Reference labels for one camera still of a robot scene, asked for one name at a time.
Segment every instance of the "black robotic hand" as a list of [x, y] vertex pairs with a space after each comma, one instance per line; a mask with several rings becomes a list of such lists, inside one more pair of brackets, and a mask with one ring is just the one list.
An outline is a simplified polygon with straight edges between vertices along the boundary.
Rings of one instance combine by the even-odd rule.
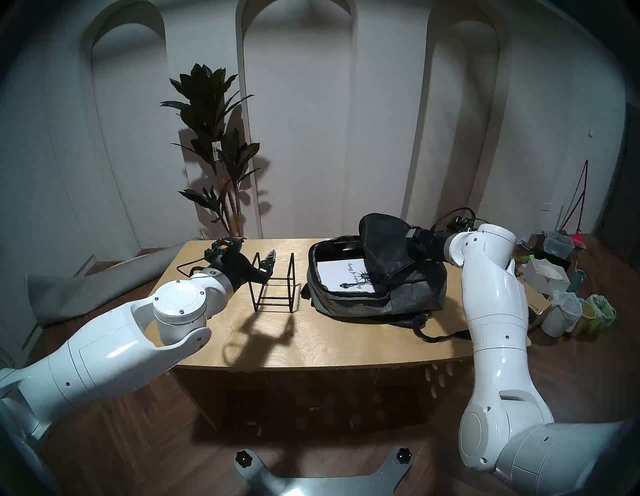
[[265, 284], [273, 274], [273, 266], [276, 261], [276, 251], [271, 250], [258, 267], [240, 253], [244, 238], [224, 237], [217, 240], [204, 252], [204, 259], [209, 267], [222, 272], [231, 282], [234, 292], [245, 282]]

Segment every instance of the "black knob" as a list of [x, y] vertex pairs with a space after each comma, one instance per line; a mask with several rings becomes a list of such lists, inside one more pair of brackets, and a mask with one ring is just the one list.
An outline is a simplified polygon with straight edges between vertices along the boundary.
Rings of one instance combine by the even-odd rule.
[[409, 451], [409, 448], [400, 448], [396, 458], [402, 465], [406, 465], [411, 461], [411, 451]]
[[238, 453], [236, 454], [236, 461], [238, 462], [238, 464], [240, 464], [240, 466], [242, 468], [247, 468], [251, 465], [251, 461], [253, 458], [251, 458], [251, 455], [248, 454], [245, 450], [242, 451], [238, 451]]

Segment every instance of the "silver metal bracket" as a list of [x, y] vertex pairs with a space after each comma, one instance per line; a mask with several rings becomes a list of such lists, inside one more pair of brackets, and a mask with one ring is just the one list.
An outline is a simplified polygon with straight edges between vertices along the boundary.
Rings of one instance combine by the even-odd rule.
[[396, 447], [369, 476], [276, 477], [250, 449], [239, 451], [234, 465], [251, 489], [265, 496], [391, 496], [412, 463], [411, 452]]

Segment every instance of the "book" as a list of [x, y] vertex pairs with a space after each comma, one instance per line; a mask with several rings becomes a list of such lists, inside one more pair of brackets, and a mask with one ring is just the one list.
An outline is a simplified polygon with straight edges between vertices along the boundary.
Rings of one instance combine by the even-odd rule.
[[364, 259], [317, 263], [320, 282], [332, 292], [374, 292]]

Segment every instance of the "gray backpack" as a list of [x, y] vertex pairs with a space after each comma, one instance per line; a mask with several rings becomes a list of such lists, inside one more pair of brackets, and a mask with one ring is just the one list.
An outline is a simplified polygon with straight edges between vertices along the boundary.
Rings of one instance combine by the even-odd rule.
[[[391, 215], [368, 214], [360, 220], [359, 236], [340, 236], [314, 244], [309, 249], [302, 298], [311, 300], [318, 312], [330, 317], [364, 318], [413, 328], [429, 342], [448, 339], [430, 338], [420, 332], [431, 312], [444, 308], [447, 270], [441, 262], [412, 250], [406, 238], [411, 228]], [[329, 291], [321, 283], [318, 262], [358, 258], [364, 258], [374, 292]], [[467, 335], [462, 332], [455, 337], [466, 339]]]

